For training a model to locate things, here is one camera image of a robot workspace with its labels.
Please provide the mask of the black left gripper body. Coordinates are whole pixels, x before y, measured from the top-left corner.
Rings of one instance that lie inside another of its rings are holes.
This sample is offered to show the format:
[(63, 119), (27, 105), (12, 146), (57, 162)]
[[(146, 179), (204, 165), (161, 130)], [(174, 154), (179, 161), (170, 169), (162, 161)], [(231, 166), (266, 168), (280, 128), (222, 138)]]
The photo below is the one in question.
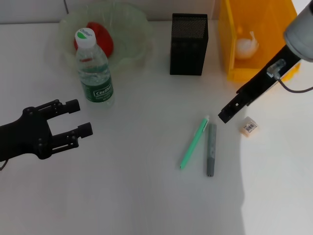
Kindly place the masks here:
[(0, 127), (0, 160), (28, 153), (47, 159), (52, 155), (51, 141), (45, 117), (34, 107), (25, 108), (18, 120)]

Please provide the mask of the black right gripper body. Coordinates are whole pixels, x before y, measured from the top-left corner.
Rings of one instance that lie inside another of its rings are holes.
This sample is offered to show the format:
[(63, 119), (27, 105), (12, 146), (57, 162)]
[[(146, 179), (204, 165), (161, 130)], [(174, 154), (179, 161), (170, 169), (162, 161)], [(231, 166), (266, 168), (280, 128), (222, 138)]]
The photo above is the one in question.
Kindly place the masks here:
[(285, 65), (278, 71), (281, 78), (300, 61), (300, 58), (285, 45), (252, 79), (237, 91), (240, 100), (236, 101), (235, 106), (248, 106), (274, 85), (275, 78), (267, 74), (267, 69), (275, 64), (282, 65), (282, 61), (285, 62)]

